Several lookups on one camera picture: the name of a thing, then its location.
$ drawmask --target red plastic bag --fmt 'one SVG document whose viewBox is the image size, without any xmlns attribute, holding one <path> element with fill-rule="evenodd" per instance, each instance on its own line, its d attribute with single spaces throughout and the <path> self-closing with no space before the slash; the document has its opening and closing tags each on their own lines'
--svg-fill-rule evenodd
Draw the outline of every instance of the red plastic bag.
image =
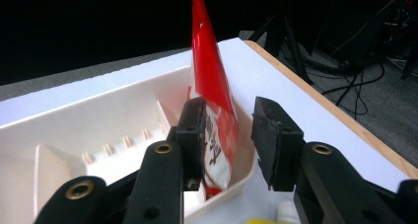
<svg viewBox="0 0 418 224">
<path fill-rule="evenodd" d="M 188 97 L 206 100 L 206 196 L 226 189 L 238 144 L 238 122 L 215 35 L 203 0 L 192 0 L 192 52 Z"/>
</svg>

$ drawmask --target wooden edge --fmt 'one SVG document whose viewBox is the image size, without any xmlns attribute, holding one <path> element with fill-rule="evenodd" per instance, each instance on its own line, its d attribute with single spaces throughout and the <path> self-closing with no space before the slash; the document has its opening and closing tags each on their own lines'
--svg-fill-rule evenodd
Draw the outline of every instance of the wooden edge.
<svg viewBox="0 0 418 224">
<path fill-rule="evenodd" d="M 418 169 L 415 168 L 412 164 L 407 162 L 403 157 L 389 148 L 386 144 L 380 141 L 375 135 L 373 135 L 369 130 L 360 125 L 355 121 L 351 116 L 338 108 L 330 100 L 320 94 L 317 90 L 311 87 L 308 83 L 302 80 L 297 76 L 292 70 L 283 65 L 279 60 L 265 51 L 257 43 L 245 40 L 244 41 L 249 47 L 251 47 L 255 52 L 267 60 L 271 65 L 273 65 L 277 70 L 289 78 L 292 82 L 298 85 L 305 93 L 307 93 L 311 98 L 321 104 L 329 112 L 331 112 L 335 117 L 337 117 L 341 122 L 343 122 L 347 127 L 349 127 L 353 132 L 355 132 L 359 137 L 365 140 L 369 145 L 375 148 L 380 152 L 386 159 L 388 159 L 395 167 L 400 171 L 405 173 L 411 179 L 418 179 Z"/>
</svg>

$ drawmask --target white plastic bin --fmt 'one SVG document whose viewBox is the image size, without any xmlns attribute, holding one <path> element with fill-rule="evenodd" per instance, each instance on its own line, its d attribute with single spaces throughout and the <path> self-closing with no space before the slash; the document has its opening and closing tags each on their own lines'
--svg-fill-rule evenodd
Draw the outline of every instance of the white plastic bin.
<svg viewBox="0 0 418 224">
<path fill-rule="evenodd" d="M 58 187 L 81 175 L 108 184 L 139 169 L 186 100 L 189 67 L 0 127 L 0 223 L 31 223 Z M 239 105 L 240 144 L 228 190 L 185 213 L 185 222 L 242 190 L 254 165 L 251 118 Z M 201 202 L 201 196 L 195 200 Z"/>
</svg>

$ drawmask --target gray floor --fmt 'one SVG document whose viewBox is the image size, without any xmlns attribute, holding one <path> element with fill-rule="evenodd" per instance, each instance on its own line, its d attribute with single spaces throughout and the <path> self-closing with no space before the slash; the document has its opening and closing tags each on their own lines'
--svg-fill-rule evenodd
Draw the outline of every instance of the gray floor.
<svg viewBox="0 0 418 224">
<path fill-rule="evenodd" d="M 242 32 L 240 37 L 247 38 L 249 35 L 250 33 Z M 263 45 L 263 41 L 264 38 L 261 38 L 258 43 Z M 179 49 L 150 54 L 1 86 L 0 101 L 102 75 L 185 50 L 186 49 Z M 318 52 L 313 58 L 324 64 L 335 63 Z M 385 74 L 380 81 L 365 85 L 362 88 L 361 99 L 367 105 L 369 111 L 364 115 L 358 115 L 357 121 L 368 128 L 375 136 L 403 156 L 415 167 L 418 167 L 418 78 L 410 76 L 405 81 L 400 80 L 401 70 L 390 62 L 384 64 L 384 69 Z M 319 92 L 324 92 L 339 86 L 345 86 L 348 84 L 346 80 L 351 79 L 350 77 L 347 79 L 343 77 L 337 77 L 337 79 L 323 78 L 314 74 L 326 77 L 329 77 L 329 75 L 324 75 L 313 69 L 308 69 L 308 71 L 313 73 L 310 74 L 311 79 L 314 81 L 313 87 Z M 364 81 L 366 82 L 374 79 L 380 74 L 381 68 L 377 64 L 373 65 L 365 70 Z M 340 91 L 326 96 L 333 102 L 336 102 L 341 93 L 342 92 Z M 356 91 L 351 90 L 347 97 L 342 101 L 342 106 L 353 111 L 356 99 Z M 344 110 L 348 114 L 354 116 L 346 109 Z M 359 102 L 357 112 L 364 111 L 365 107 Z"/>
</svg>

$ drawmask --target red snack bag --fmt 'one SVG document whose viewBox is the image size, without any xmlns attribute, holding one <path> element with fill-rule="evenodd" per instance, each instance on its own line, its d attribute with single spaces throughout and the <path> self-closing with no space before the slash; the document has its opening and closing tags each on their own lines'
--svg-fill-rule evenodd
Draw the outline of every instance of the red snack bag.
<svg viewBox="0 0 418 224">
<path fill-rule="evenodd" d="M 238 144 L 238 122 L 228 80 L 203 0 L 192 0 L 192 52 L 188 97 L 206 100 L 206 196 L 226 189 Z"/>
</svg>

